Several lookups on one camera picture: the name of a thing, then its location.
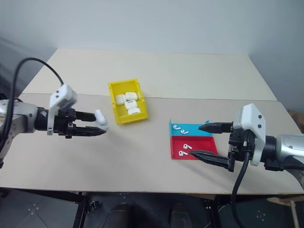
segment yellow tray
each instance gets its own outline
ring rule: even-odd
[[[134,121],[139,121],[148,118],[148,111],[146,107],[146,101],[143,97],[140,85],[137,79],[110,82],[108,83],[112,108],[115,115],[115,120],[117,124],[126,124]],[[115,96],[119,94],[125,94],[126,92],[136,92],[138,96],[137,104],[141,112],[129,115],[124,105],[118,105],[115,100]]]

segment black floor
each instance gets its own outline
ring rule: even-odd
[[[169,228],[171,208],[181,203],[189,212],[194,228],[211,228],[204,200],[185,194],[169,193],[91,193],[102,207],[87,215],[85,228],[99,228],[111,209],[128,203],[133,209],[134,228]],[[1,228],[68,228],[72,227],[77,210],[72,202],[11,190],[0,199]],[[304,227],[303,203],[297,203],[300,227]],[[237,204],[241,220],[247,228],[294,227],[289,207],[265,199]],[[223,228],[237,228],[229,205],[218,206]]]

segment white wall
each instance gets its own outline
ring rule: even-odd
[[[303,111],[302,0],[1,1],[1,36],[44,57],[54,47],[250,54],[278,100]]]
[[[28,21],[22,19],[21,12],[16,12],[21,2],[0,0],[0,93],[6,95],[10,93],[10,81],[20,60],[38,57],[47,61],[56,50],[35,32],[23,33],[27,30]],[[41,64],[36,62],[28,62],[22,67],[17,80],[17,94],[24,90],[40,69]]]

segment white table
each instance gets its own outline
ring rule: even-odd
[[[254,102],[266,119],[267,134],[300,133],[247,56],[59,49],[48,63],[79,94],[90,94],[79,95],[75,108],[85,112],[100,108],[110,130],[98,137],[71,140],[47,136],[46,132],[19,135],[0,170],[1,187],[231,193],[242,163],[236,162],[235,172],[231,173],[201,161],[171,160],[170,119],[177,123],[203,123],[207,119],[230,122],[236,110]],[[192,74],[185,76],[189,69],[193,70]],[[156,97],[146,98],[149,119],[116,125],[110,97],[106,96],[106,83],[133,76],[139,79],[146,97]],[[26,89],[33,94],[23,94],[20,98],[48,107],[47,93],[57,87],[58,81],[43,68]],[[214,137],[219,154],[226,156],[228,134]],[[249,166],[239,189],[239,193],[299,192],[303,190],[291,174],[265,171],[263,164]]]
[[[44,106],[49,95],[25,94],[25,102]],[[111,126],[97,137],[22,134],[0,170],[0,186],[41,190],[152,191],[230,193],[235,172],[201,161],[171,160],[169,119],[178,123],[231,121],[235,111],[251,101],[147,98],[150,118],[116,125],[108,96],[80,95],[75,108],[92,112],[102,108]],[[284,107],[276,101],[255,101],[267,120],[267,134],[299,133]],[[227,155],[229,134],[214,135],[220,155]],[[303,192],[288,172],[249,166],[239,193]]]

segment white earbud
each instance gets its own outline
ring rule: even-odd
[[[179,151],[179,156],[184,156],[184,155],[188,155],[188,153],[186,153],[184,151]]]
[[[117,95],[115,97],[115,100],[116,100],[116,104],[118,105],[123,105],[127,101],[124,94]]]
[[[137,105],[137,102],[136,101],[126,101],[124,103],[124,106],[127,110],[131,109],[131,108],[137,108],[138,105]]]
[[[126,92],[125,98],[127,99],[127,101],[132,101],[132,100],[137,101],[138,99],[137,94],[134,92]]]
[[[190,150],[192,150],[192,147],[191,146],[189,146],[188,144],[184,144],[184,149],[190,149]]]
[[[135,114],[135,113],[140,113],[140,112],[141,112],[141,110],[139,108],[130,108],[128,110],[129,115],[132,115],[132,114]]]
[[[173,125],[173,129],[174,129],[174,130],[179,130],[180,127],[178,127],[177,125]]]
[[[184,129],[181,129],[180,133],[182,133],[182,134],[188,134],[189,132],[185,131]]]

